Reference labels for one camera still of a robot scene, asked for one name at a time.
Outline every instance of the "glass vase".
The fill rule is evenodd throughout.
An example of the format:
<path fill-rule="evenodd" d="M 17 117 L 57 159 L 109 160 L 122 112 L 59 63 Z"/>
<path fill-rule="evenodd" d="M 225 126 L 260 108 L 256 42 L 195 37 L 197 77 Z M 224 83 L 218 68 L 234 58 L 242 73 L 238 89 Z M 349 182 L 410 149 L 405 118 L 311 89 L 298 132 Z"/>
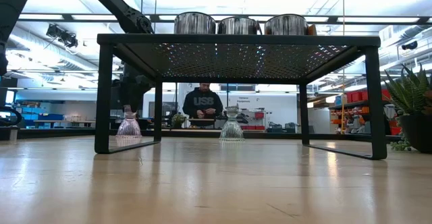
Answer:
<path fill-rule="evenodd" d="M 222 128 L 221 136 L 219 137 L 219 141 L 222 143 L 225 142 L 243 142 L 243 130 L 240 125 L 237 123 L 237 115 L 240 110 L 238 105 L 226 107 L 227 109 L 227 117 L 228 120 L 225 122 Z"/>
<path fill-rule="evenodd" d="M 136 121 L 136 113 L 132 112 L 130 105 L 124 105 L 124 119 L 117 131 L 117 137 L 140 138 L 141 129 Z"/>

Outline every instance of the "metal pot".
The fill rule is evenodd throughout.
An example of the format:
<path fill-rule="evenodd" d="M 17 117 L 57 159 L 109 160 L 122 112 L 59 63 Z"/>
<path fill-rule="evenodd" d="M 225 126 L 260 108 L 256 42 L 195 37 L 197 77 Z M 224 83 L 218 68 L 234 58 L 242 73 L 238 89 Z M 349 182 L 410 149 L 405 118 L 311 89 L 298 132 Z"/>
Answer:
<path fill-rule="evenodd" d="M 262 34 L 257 21 L 243 17 L 225 18 L 217 27 L 218 34 L 257 34 L 258 31 Z"/>
<path fill-rule="evenodd" d="M 308 24 L 306 19 L 295 14 L 275 16 L 265 22 L 267 35 L 307 35 Z"/>
<path fill-rule="evenodd" d="M 185 12 L 178 14 L 174 20 L 175 34 L 214 34 L 216 21 L 201 12 Z"/>

